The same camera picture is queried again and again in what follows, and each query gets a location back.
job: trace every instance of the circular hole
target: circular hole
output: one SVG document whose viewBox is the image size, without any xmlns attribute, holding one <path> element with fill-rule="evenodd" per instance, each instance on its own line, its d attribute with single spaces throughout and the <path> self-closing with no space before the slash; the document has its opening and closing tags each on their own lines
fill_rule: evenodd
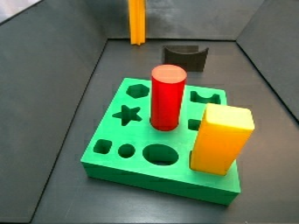
<svg viewBox="0 0 299 224">
<path fill-rule="evenodd" d="M 153 165 L 172 165 L 178 159 L 176 150 L 164 144 L 149 144 L 144 147 L 144 159 Z"/>
<path fill-rule="evenodd" d="M 121 158 L 130 158 L 136 153 L 136 148 L 132 144 L 126 143 L 118 147 L 117 154 Z"/>
<path fill-rule="evenodd" d="M 111 142 L 105 139 L 98 139 L 94 146 L 93 151 L 99 154 L 107 154 L 111 146 Z"/>
</svg>

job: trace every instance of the star-shaped hole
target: star-shaped hole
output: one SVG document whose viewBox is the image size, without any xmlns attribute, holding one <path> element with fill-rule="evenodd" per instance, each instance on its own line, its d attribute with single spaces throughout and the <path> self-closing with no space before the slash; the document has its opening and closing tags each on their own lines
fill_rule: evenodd
<svg viewBox="0 0 299 224">
<path fill-rule="evenodd" d="M 138 107 L 129 108 L 126 105 L 121 105 L 121 112 L 114 113 L 111 116 L 121 119 L 121 125 L 126 126 L 130 121 L 140 122 L 142 120 L 141 117 L 136 114 L 138 110 Z"/>
</svg>

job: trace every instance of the orange object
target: orange object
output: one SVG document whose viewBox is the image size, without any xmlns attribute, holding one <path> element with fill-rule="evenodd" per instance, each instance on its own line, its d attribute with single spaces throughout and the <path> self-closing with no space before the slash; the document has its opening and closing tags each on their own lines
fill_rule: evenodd
<svg viewBox="0 0 299 224">
<path fill-rule="evenodd" d="M 225 175 L 253 129 L 246 108 L 208 103 L 190 152 L 190 169 Z"/>
<path fill-rule="evenodd" d="M 145 0 L 127 0 L 130 44 L 145 42 Z"/>
<path fill-rule="evenodd" d="M 161 65 L 152 71 L 150 124 L 161 131 L 178 124 L 186 73 L 178 66 Z"/>
</svg>

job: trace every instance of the hexagon-shaped hole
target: hexagon-shaped hole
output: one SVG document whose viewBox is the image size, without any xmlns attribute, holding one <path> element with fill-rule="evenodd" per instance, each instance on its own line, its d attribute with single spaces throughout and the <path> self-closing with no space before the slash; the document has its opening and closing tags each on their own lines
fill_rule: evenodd
<svg viewBox="0 0 299 224">
<path fill-rule="evenodd" d="M 132 85 L 126 88 L 125 93 L 134 99 L 148 96 L 149 87 L 142 84 Z"/>
<path fill-rule="evenodd" d="M 153 165 L 172 165 L 178 160 L 176 150 L 164 144 L 149 144 L 144 147 L 144 159 Z"/>
<path fill-rule="evenodd" d="M 105 139 L 98 139 L 94 146 L 93 151 L 99 154 L 107 154 L 111 146 L 111 142 Z"/>
</svg>

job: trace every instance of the gray wall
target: gray wall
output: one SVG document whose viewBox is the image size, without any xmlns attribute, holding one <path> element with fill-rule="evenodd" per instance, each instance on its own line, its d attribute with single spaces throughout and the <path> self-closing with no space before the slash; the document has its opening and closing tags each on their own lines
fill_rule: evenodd
<svg viewBox="0 0 299 224">
<path fill-rule="evenodd" d="M 0 222 L 31 218 L 105 42 L 81 0 L 0 26 Z"/>
<path fill-rule="evenodd" d="M 149 39 L 234 40 L 264 0 L 146 0 Z M 106 36 L 129 37 L 126 0 L 87 0 Z"/>
<path fill-rule="evenodd" d="M 265 0 L 237 43 L 299 120 L 299 1 Z"/>
</svg>

